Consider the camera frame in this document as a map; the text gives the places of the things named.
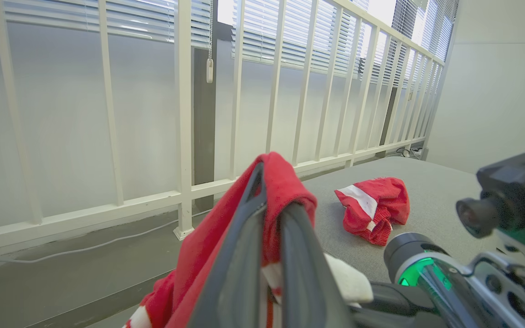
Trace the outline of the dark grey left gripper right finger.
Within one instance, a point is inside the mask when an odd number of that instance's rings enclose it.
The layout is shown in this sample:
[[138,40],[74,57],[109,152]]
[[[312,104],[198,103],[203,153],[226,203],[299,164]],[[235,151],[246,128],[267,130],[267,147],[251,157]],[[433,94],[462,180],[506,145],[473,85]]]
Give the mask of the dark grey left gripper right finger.
[[304,206],[281,213],[284,328],[354,328]]

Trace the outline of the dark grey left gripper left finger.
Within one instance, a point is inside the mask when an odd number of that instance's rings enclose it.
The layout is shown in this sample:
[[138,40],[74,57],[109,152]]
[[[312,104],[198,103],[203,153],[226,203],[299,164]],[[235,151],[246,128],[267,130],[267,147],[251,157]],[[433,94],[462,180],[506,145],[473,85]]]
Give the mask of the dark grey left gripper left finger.
[[194,306],[189,328],[257,328],[263,228],[267,210],[264,164],[249,177],[210,274]]

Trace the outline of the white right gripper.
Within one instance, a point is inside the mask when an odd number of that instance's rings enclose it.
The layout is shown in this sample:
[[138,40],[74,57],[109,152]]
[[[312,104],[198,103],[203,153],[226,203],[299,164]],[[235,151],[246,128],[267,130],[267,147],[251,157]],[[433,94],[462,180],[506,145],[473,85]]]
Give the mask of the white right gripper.
[[469,265],[427,251],[427,292],[371,282],[374,299],[350,305],[357,328],[525,328],[525,264],[483,252]]

